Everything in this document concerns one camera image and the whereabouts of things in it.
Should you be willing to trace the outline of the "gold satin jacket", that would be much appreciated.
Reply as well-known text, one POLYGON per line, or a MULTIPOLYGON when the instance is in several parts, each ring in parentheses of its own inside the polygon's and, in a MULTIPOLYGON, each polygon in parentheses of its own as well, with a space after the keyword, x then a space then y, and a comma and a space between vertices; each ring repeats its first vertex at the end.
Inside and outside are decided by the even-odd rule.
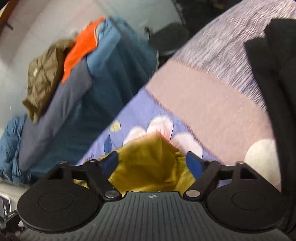
POLYGON ((185 156, 160 132, 135 138, 116 152, 118 166, 109 181, 122 195, 128 191, 183 194, 195 181, 185 156))

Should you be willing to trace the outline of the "teal bed with grey blanket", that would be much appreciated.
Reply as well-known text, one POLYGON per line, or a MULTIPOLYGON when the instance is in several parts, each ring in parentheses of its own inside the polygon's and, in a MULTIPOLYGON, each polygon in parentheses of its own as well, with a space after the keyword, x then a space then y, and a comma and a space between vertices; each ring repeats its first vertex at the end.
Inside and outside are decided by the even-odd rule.
POLYGON ((107 18, 96 34, 98 47, 58 86, 39 122, 25 120, 18 165, 26 184, 61 161, 77 164, 157 69, 157 51, 123 19, 107 18))

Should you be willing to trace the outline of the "purple floral bed sheet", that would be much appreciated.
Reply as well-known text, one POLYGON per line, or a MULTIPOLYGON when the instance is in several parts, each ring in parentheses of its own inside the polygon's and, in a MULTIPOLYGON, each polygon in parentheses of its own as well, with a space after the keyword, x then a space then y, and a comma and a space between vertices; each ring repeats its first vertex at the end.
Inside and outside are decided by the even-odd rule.
POLYGON ((97 137, 79 164, 100 158, 148 133, 160 132, 184 156, 193 152, 205 161, 217 161, 196 140, 188 127, 163 109, 145 90, 141 90, 97 137))

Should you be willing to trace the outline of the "blue duvet pile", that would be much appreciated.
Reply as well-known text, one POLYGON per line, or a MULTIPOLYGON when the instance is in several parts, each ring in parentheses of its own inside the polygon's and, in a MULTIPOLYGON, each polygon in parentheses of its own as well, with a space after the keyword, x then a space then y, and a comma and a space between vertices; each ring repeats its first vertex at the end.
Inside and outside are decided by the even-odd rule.
POLYGON ((21 136, 26 119, 25 114, 8 121, 1 136, 1 179, 11 183, 26 184, 29 177, 19 168, 21 136))

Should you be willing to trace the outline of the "white appliance with knobs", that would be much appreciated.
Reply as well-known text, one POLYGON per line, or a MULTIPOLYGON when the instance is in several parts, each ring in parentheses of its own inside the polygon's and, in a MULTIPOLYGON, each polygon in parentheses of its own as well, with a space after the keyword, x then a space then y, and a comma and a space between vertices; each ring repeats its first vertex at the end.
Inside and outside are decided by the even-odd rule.
POLYGON ((17 209, 20 197, 30 188, 28 185, 12 184, 1 180, 1 220, 10 212, 17 209))

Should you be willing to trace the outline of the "olive brown jacket on bed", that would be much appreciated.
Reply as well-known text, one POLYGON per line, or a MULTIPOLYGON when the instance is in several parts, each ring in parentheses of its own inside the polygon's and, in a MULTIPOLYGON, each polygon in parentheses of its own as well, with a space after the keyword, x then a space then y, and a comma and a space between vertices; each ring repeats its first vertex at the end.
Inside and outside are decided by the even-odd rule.
POLYGON ((34 124, 46 112, 64 75, 65 58, 74 44, 73 39, 60 39, 29 63, 27 96, 23 105, 34 124))

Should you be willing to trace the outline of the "orange cloth on bed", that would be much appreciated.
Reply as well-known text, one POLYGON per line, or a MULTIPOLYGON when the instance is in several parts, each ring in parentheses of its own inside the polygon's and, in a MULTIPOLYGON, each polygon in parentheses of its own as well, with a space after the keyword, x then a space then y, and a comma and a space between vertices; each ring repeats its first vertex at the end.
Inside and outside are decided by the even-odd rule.
POLYGON ((98 37, 96 29, 100 23, 103 23, 104 17, 90 22, 75 38, 74 46, 68 53, 64 62, 64 75, 62 84, 65 84, 70 76, 72 69, 89 53, 98 46, 98 37))

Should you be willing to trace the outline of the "black folded garment right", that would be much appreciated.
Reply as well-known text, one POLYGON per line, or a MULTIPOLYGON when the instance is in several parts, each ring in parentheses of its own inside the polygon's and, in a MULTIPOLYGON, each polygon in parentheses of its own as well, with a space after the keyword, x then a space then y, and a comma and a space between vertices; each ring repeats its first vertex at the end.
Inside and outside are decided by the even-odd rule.
POLYGON ((283 230, 295 235, 295 20, 272 19, 263 38, 244 43, 273 127, 281 190, 288 196, 283 230))

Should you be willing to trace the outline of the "black chair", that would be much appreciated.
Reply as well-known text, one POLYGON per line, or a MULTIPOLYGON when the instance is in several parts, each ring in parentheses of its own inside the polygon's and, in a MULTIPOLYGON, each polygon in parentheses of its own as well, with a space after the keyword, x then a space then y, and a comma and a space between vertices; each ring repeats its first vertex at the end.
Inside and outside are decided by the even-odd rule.
POLYGON ((153 32, 145 27, 144 32, 149 35, 148 44, 158 51, 159 57, 170 57, 189 40, 190 32, 181 23, 170 23, 153 32))

